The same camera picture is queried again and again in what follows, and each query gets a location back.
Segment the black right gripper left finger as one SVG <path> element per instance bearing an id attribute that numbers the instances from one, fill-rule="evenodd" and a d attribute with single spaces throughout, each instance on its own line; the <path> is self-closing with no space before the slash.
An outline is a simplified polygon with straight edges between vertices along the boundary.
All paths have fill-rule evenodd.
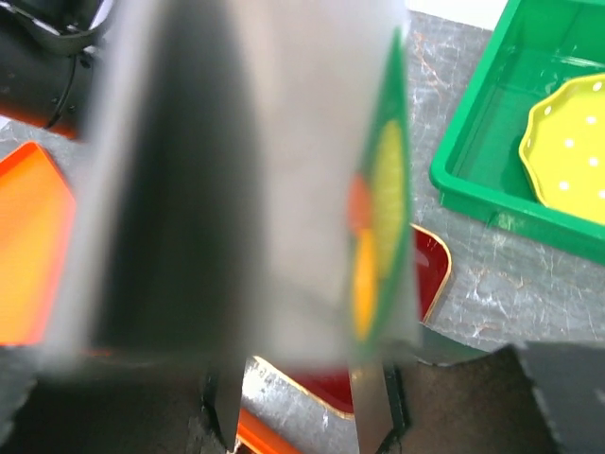
<path id="1" fill-rule="evenodd" d="M 27 347 L 1 350 L 4 453 L 224 453 L 198 371 L 89 363 L 83 375 L 40 373 Z"/>

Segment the metal serving tongs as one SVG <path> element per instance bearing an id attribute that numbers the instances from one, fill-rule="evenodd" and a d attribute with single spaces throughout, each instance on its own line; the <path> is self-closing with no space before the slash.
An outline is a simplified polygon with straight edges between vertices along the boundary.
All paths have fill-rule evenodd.
<path id="1" fill-rule="evenodd" d="M 421 340 L 401 1 L 120 1 L 44 371 L 194 381 L 248 357 L 376 379 Z"/>

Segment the dark red lacquer tray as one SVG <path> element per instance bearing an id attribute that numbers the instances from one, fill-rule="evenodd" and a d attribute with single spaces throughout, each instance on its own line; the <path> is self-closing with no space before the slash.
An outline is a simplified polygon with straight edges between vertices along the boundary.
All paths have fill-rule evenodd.
<path id="1" fill-rule="evenodd" d="M 415 264 L 418 277 L 419 316 L 425 323 L 440 299 L 452 269 L 452 257 L 444 241 L 425 228 L 412 224 L 415 232 Z M 351 420 L 354 405 L 349 374 L 346 370 L 327 373 L 300 373 L 280 369 L 263 358 L 254 358 L 259 365 L 285 379 L 298 391 L 332 410 L 337 416 Z"/>

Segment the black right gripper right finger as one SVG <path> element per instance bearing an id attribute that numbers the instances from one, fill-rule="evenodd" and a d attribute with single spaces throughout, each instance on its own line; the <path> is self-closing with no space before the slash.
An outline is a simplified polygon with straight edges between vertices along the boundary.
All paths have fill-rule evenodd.
<path id="1" fill-rule="evenodd" d="M 383 453 L 601 453 L 604 346 L 521 342 L 398 366 L 404 418 Z"/>

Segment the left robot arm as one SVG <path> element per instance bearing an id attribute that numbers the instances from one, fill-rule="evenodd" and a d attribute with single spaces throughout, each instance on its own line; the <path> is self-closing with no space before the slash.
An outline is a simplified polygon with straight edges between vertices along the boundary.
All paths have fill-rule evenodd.
<path id="1" fill-rule="evenodd" d="M 108 1 L 1 3 L 1 115 L 75 138 L 88 110 Z"/>

